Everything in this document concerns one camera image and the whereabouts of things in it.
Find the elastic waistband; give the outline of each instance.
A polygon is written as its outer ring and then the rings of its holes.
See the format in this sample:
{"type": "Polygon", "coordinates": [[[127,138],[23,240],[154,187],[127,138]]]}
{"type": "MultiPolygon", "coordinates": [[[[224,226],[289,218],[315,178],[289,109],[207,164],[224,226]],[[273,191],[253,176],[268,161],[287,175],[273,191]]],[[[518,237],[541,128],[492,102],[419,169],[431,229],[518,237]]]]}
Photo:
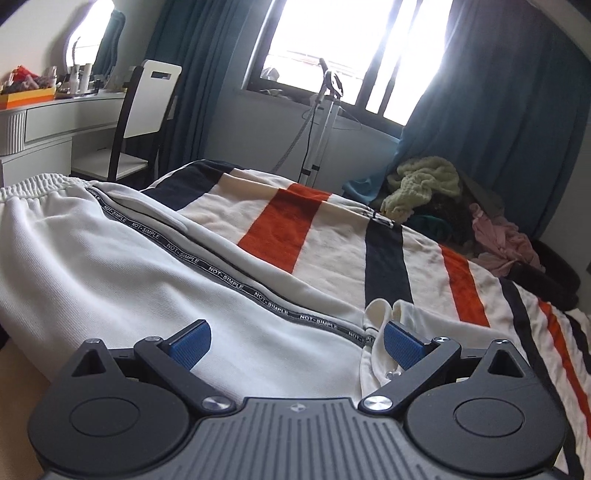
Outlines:
{"type": "Polygon", "coordinates": [[[48,193],[63,190],[66,187],[86,187],[88,185],[89,182],[86,180],[75,177],[66,177],[59,173],[42,173],[0,189],[0,203],[6,202],[11,197],[22,199],[39,198],[48,193]]]}

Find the desk drawer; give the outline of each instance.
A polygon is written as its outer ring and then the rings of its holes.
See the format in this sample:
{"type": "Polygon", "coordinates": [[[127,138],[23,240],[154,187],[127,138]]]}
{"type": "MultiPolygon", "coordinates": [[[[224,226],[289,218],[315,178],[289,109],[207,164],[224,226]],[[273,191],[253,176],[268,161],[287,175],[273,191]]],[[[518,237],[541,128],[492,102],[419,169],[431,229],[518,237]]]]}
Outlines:
{"type": "Polygon", "coordinates": [[[69,175],[72,168],[72,141],[28,153],[2,165],[3,186],[7,187],[40,173],[69,175]]]}
{"type": "Polygon", "coordinates": [[[25,143],[81,131],[102,125],[115,125],[123,99],[97,99],[83,102],[57,103],[27,111],[25,143]]]}

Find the garment steamer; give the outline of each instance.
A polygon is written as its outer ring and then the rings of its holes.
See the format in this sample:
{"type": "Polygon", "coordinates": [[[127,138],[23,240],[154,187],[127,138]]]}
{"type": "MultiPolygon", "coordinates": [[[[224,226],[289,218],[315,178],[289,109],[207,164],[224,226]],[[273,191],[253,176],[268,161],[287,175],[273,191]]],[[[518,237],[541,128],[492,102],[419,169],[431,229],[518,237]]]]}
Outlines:
{"type": "Polygon", "coordinates": [[[338,75],[334,71],[329,70],[328,65],[324,59],[320,59],[319,65],[322,67],[323,80],[322,86],[320,87],[318,95],[316,96],[316,100],[314,101],[314,106],[312,107],[312,110],[310,110],[304,125],[302,125],[300,131],[295,136],[294,141],[291,143],[275,167],[271,169],[271,173],[277,173],[277,171],[285,163],[295,148],[296,144],[301,139],[301,136],[303,135],[310,121],[311,133],[311,130],[314,127],[316,113],[320,111],[320,129],[316,131],[313,140],[309,144],[309,148],[306,152],[304,161],[302,162],[298,178],[298,183],[308,187],[313,187],[316,182],[316,176],[320,171],[320,166],[322,165],[324,154],[326,152],[326,147],[329,143],[330,133],[335,125],[336,118],[339,115],[340,100],[343,98],[343,84],[341,83],[338,75]]]}

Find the white sweatpants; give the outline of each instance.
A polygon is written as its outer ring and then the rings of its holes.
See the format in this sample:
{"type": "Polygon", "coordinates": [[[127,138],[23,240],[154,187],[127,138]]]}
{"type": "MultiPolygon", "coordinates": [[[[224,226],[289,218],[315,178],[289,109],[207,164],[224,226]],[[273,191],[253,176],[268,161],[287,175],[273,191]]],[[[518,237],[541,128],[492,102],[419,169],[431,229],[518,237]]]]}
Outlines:
{"type": "Polygon", "coordinates": [[[1,189],[0,276],[0,324],[49,379],[87,338],[128,348],[206,319],[212,348],[194,371],[236,400],[361,398],[360,346],[288,321],[232,282],[255,287],[276,308],[321,312],[314,315],[359,337],[363,311],[127,187],[45,174],[1,189]],[[106,214],[110,207],[207,261],[217,276],[139,231],[146,228],[106,214]]]}

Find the window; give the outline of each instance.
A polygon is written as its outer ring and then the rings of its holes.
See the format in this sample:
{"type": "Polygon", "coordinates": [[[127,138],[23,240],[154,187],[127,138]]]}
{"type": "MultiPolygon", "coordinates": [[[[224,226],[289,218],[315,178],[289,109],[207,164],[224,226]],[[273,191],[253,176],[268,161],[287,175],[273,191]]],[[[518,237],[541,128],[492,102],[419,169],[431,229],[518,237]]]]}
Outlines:
{"type": "Polygon", "coordinates": [[[324,58],[338,72],[347,112],[398,136],[436,74],[452,0],[278,0],[249,90],[306,101],[324,58]]]}

